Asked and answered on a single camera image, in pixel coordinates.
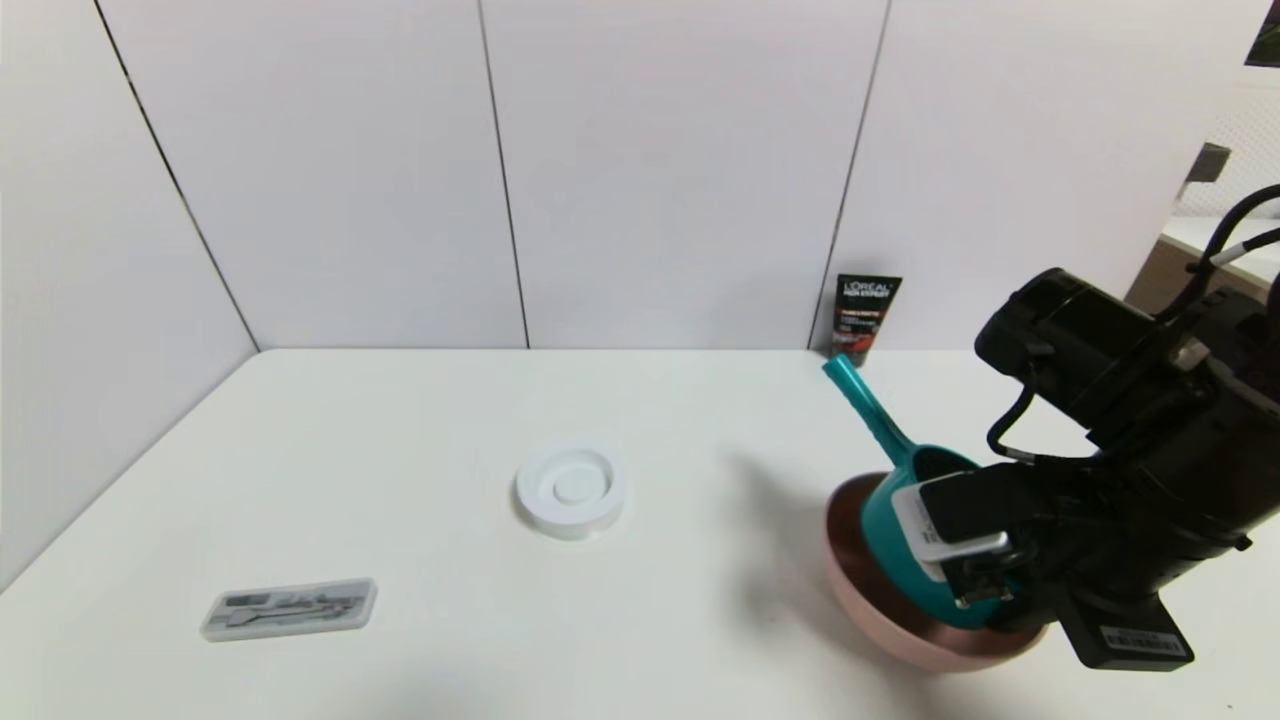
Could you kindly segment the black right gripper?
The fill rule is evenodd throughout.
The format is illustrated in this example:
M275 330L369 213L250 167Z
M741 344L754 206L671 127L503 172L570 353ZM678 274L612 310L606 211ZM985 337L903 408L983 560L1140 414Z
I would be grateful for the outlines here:
M1156 591L1119 591L1088 575L1037 579L1000 600L986 628L1012 634L1061 628L1082 665L1093 670L1172 673L1196 651Z

